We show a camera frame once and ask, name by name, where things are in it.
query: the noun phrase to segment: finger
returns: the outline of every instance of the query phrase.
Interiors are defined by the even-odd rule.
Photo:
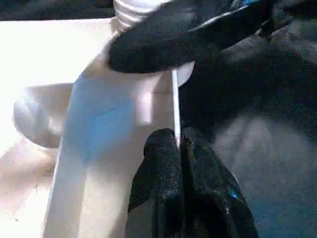
[[[181,160],[173,131],[153,132],[144,160],[132,182],[127,238],[165,238],[180,234],[183,224]]]
[[[185,200],[189,233],[194,237],[227,234],[231,238],[257,238],[252,214],[236,179],[200,132],[183,130],[181,154],[185,197],[189,199]]]

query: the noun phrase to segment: white container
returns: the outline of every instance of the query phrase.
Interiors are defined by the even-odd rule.
[[[145,18],[161,4],[170,0],[114,0],[113,5],[117,16],[118,31],[122,32]],[[194,62],[187,63],[177,70],[178,86],[184,84],[194,69]]]
[[[170,72],[109,71],[104,56],[88,66],[73,86],[44,238],[124,237],[145,141],[157,129],[173,129],[171,84]]]

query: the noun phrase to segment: black glove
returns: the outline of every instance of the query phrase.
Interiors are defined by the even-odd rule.
[[[285,7],[296,17],[315,17],[316,2],[172,0],[115,39],[108,64],[119,72],[149,73],[202,60],[256,32],[267,37],[289,24]]]
[[[253,216],[238,183],[204,137],[158,130],[145,144],[132,183],[127,238],[257,238]]]

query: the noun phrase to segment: gloved hand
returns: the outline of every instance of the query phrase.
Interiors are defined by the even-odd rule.
[[[125,73],[164,71],[208,58],[256,32],[269,36],[291,20],[285,7],[312,17],[316,6],[313,0],[172,0],[115,39],[108,64]]]
[[[257,238],[238,183],[204,137],[185,129],[152,133],[132,183],[127,238]]]

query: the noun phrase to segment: thin white stick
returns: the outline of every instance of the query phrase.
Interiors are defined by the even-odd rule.
[[[174,134],[175,134],[176,146],[178,149],[180,149],[181,131],[180,131],[179,98],[178,98],[178,83],[177,83],[176,69],[172,69],[172,84],[173,84]]]

